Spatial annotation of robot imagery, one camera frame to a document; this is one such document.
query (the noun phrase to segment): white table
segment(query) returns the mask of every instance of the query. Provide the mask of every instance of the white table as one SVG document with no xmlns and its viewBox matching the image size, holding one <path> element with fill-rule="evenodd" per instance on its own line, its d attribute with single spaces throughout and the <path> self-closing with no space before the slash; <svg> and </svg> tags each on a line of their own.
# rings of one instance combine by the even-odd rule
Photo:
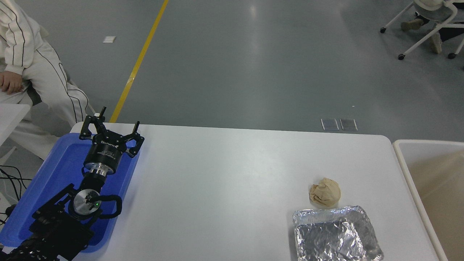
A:
<svg viewBox="0 0 464 261">
<path fill-rule="evenodd" d="M 113 235 L 77 261 L 296 261 L 292 214 L 320 208 L 308 191 L 323 177 L 339 183 L 339 207 L 365 209 L 384 260 L 438 260 L 384 136 L 158 125 L 139 132 L 145 143 Z"/>
<path fill-rule="evenodd" d="M 31 107 L 26 104 L 0 104 L 0 146 L 18 126 Z M 4 164 L 16 147 L 0 157 L 0 165 Z"/>
</svg>

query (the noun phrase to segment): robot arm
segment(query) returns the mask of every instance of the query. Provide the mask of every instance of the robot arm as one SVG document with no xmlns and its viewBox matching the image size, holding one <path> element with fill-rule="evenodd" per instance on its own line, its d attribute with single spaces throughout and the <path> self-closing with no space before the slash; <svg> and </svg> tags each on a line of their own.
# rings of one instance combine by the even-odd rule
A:
<svg viewBox="0 0 464 261">
<path fill-rule="evenodd" d="M 87 116 L 81 129 L 80 139 L 91 139 L 92 147 L 84 161 L 89 171 L 78 189 L 74 184 L 58 192 L 33 215 L 29 227 L 33 233 L 11 253 L 0 252 L 0 261 L 55 261 L 60 255 L 71 261 L 84 250 L 94 232 L 90 229 L 98 219 L 117 217 L 122 210 L 118 195 L 100 195 L 107 175 L 116 173 L 123 153 L 135 157 L 144 138 L 137 133 L 139 122 L 133 132 L 126 136 L 107 130 L 103 124 L 105 107 L 97 116 Z M 92 136 L 89 125 L 94 124 L 97 134 Z M 128 148 L 126 143 L 135 140 Z M 102 202 L 116 202 L 115 213 L 103 214 Z"/>
</svg>

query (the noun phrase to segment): blue tray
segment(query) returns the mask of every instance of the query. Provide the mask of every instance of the blue tray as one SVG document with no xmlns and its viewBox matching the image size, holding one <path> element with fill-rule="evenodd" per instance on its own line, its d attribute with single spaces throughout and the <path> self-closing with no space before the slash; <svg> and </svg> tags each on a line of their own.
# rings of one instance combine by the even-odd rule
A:
<svg viewBox="0 0 464 261">
<path fill-rule="evenodd" d="M 91 145 L 90 140 L 79 140 L 78 133 L 66 134 L 57 141 L 0 232 L 3 245 L 18 247 L 32 235 L 29 226 L 34 221 L 32 214 L 39 207 L 70 183 L 74 184 L 75 189 L 79 187 L 83 178 L 81 169 Z M 124 153 L 116 173 L 107 176 L 101 195 L 119 195 L 124 200 L 137 160 L 138 155 L 130 158 Z M 104 214 L 114 213 L 116 204 L 103 202 L 101 208 Z M 101 248 L 111 236 L 116 219 L 99 219 L 95 222 L 91 226 L 95 235 L 82 252 L 94 252 Z"/>
</svg>

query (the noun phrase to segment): crumpled paper ball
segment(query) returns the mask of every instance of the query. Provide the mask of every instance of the crumpled paper ball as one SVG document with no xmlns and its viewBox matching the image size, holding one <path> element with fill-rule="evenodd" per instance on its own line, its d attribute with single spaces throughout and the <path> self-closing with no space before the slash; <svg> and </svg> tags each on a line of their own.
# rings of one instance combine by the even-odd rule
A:
<svg viewBox="0 0 464 261">
<path fill-rule="evenodd" d="M 313 184 L 311 186 L 309 197 L 314 202 L 331 207 L 340 200 L 340 187 L 337 182 L 325 177 L 319 182 L 319 185 Z"/>
</svg>

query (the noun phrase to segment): white bin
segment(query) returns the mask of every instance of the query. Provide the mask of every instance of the white bin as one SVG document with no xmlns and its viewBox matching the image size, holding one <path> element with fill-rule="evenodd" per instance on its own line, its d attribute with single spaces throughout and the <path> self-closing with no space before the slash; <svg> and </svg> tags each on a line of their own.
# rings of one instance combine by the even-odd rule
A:
<svg viewBox="0 0 464 261">
<path fill-rule="evenodd" d="M 440 261 L 464 260 L 464 143 L 397 140 L 393 147 Z"/>
</svg>

